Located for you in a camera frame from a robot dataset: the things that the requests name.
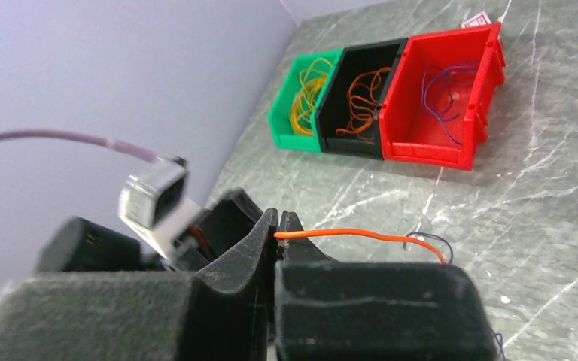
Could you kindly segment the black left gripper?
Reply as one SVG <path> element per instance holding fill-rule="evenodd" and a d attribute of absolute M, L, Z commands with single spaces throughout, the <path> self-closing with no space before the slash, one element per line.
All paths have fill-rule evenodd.
<path fill-rule="evenodd" d="M 262 214 L 244 189 L 225 192 L 176 239 L 176 269 L 204 268 L 244 238 Z"/>

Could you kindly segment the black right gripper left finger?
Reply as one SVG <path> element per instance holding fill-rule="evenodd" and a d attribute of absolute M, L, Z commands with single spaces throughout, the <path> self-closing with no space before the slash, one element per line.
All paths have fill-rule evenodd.
<path fill-rule="evenodd" d="M 0 297 L 0 360 L 265 360 L 278 212 L 199 272 L 43 273 Z"/>

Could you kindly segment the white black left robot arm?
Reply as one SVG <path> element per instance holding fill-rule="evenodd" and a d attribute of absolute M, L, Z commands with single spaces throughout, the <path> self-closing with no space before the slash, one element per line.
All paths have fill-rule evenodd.
<path fill-rule="evenodd" d="M 242 188 L 229 190 L 179 233 L 168 257 L 143 254 L 138 240 L 72 217 L 41 249 L 34 271 L 199 271 L 244 238 L 262 214 Z"/>

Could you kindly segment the black plastic bin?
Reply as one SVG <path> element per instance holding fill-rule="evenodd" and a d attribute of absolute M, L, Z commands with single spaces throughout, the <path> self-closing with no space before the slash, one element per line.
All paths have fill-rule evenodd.
<path fill-rule="evenodd" d="M 383 158 L 379 115 L 407 41 L 343 49 L 315 116 L 323 153 Z"/>

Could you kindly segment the red plastic bin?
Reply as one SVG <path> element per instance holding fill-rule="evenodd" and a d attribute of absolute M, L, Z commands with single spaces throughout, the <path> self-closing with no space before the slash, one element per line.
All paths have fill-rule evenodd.
<path fill-rule="evenodd" d="M 384 159 L 472 169 L 505 81 L 501 26 L 409 38 L 379 115 Z"/>

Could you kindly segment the green plastic bin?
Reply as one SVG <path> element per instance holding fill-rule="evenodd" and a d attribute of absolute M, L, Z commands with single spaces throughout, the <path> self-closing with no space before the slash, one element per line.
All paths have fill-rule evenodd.
<path fill-rule="evenodd" d="M 294 58 L 267 117 L 276 147 L 321 151 L 316 111 L 341 55 L 336 49 Z"/>

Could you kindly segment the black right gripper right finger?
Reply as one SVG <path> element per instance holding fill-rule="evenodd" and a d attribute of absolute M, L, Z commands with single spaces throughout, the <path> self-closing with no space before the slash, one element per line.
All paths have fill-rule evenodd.
<path fill-rule="evenodd" d="M 309 238 L 275 267 L 280 360 L 495 360 L 467 273 L 435 262 L 340 262 Z"/>

